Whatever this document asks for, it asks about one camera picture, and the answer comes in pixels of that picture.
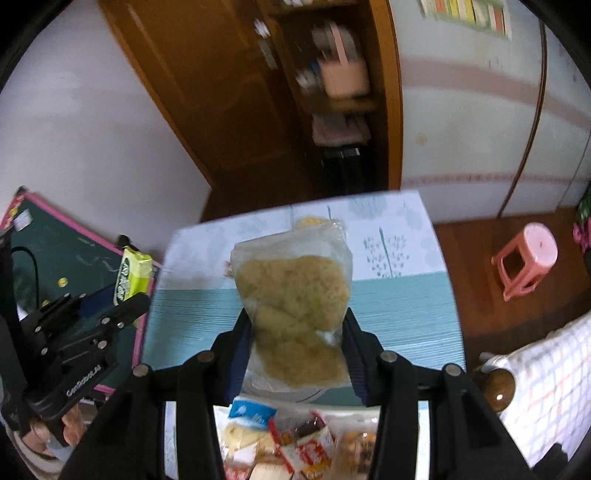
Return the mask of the person's left hand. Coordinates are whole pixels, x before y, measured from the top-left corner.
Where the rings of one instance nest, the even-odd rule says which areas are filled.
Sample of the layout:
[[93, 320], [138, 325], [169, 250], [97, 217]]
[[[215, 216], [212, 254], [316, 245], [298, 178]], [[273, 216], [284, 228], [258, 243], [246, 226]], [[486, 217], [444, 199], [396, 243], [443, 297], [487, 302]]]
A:
[[33, 420], [30, 423], [29, 432], [22, 438], [24, 444], [35, 453], [54, 458], [55, 454], [50, 449], [50, 441], [57, 441], [57, 446], [62, 447], [59, 438], [67, 445], [75, 447], [79, 444], [86, 432], [82, 411], [76, 404], [59, 421], [47, 426], [45, 423]]

